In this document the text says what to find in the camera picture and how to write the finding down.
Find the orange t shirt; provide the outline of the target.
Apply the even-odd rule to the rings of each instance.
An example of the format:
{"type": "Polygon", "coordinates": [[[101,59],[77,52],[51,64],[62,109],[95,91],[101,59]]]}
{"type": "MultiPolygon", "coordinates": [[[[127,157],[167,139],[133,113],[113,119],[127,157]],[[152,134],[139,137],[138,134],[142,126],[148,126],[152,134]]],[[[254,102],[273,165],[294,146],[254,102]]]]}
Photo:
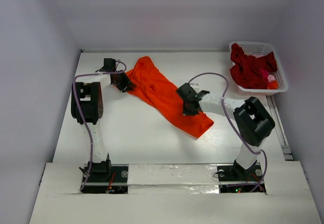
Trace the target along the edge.
{"type": "Polygon", "coordinates": [[[177,87],[160,73],[150,57],[139,58],[126,75],[136,86],[129,93],[157,109],[176,128],[200,138],[213,126],[213,120],[205,113],[183,115],[183,101],[176,93],[177,87]]]}

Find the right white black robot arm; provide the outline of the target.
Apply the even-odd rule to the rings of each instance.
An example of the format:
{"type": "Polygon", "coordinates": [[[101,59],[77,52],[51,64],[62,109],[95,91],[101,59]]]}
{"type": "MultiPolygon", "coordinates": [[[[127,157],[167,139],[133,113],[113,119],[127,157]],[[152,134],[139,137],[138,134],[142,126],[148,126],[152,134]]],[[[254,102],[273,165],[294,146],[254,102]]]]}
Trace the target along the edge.
{"type": "Polygon", "coordinates": [[[209,91],[196,92],[189,84],[180,86],[176,93],[183,101],[183,115],[196,116],[201,113],[214,113],[225,116],[234,132],[242,141],[240,152],[230,173],[244,180],[252,172],[261,154],[261,146],[275,127],[275,122],[256,97],[247,100],[211,95],[209,91]]]}

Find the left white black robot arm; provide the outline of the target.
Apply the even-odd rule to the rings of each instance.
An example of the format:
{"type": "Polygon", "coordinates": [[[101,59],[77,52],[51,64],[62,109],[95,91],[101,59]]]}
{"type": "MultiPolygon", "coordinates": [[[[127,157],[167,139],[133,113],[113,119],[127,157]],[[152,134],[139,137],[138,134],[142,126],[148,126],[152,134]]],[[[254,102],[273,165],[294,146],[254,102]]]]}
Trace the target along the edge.
{"type": "Polygon", "coordinates": [[[115,86],[125,93],[135,89],[126,75],[127,66],[121,60],[105,58],[103,66],[93,73],[75,76],[71,88],[71,115],[83,127],[90,145],[89,161],[82,172],[101,181],[111,178],[112,167],[104,144],[100,121],[104,113],[102,89],[115,86]]]}

